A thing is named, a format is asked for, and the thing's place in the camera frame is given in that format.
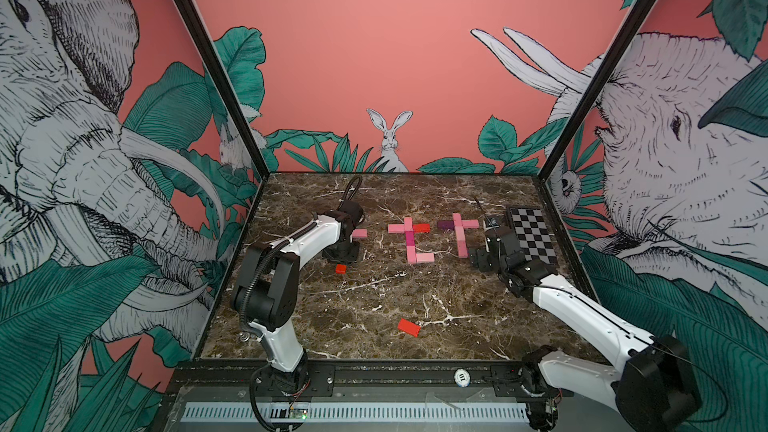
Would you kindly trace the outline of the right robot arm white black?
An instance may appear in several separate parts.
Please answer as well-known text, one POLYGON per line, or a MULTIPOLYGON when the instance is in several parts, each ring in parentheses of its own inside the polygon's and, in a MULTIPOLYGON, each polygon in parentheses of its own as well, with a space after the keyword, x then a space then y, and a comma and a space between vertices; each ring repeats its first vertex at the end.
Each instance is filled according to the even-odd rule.
POLYGON ((552 346, 527 354, 515 381, 533 399, 527 407, 533 429, 554 428, 555 394, 560 390, 612 408, 635 431, 672 431, 700 410, 701 394, 682 342, 631 324, 551 265, 526 260, 514 230, 486 225, 483 231, 484 246, 469 252, 472 266, 496 274, 514 296, 557 317, 606 360, 579 359, 552 346))

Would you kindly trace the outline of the pink block horizontal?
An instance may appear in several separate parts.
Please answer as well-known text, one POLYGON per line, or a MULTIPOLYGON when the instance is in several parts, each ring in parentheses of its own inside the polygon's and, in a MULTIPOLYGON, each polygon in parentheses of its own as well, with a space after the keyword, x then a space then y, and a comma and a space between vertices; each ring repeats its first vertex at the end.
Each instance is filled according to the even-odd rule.
POLYGON ((469 257, 468 248, 467 248, 467 245, 466 245, 466 243, 464 241, 459 241, 457 243, 457 251, 458 251, 458 256, 460 258, 468 258, 469 257))

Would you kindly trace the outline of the dark purple block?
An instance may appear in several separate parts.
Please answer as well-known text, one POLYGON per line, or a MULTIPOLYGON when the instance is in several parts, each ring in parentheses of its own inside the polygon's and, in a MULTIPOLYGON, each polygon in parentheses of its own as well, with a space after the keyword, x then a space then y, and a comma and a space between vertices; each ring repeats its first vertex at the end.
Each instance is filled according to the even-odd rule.
POLYGON ((440 230, 454 230, 455 222, 453 220, 439 220, 437 222, 437 227, 440 230))

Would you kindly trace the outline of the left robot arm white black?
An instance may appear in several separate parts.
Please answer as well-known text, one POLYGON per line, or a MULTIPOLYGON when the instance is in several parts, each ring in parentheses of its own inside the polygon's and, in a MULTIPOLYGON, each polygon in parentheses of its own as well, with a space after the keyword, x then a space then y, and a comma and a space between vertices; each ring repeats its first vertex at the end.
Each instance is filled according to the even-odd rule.
POLYGON ((240 329, 260 340, 267 354, 265 372, 285 396, 296 396, 308 385, 307 353, 296 337, 292 315, 298 302, 301 269, 315 256, 349 265, 359 256, 352 239, 365 217, 352 200, 320 213, 292 234, 247 248, 232 290, 232 308, 240 329))

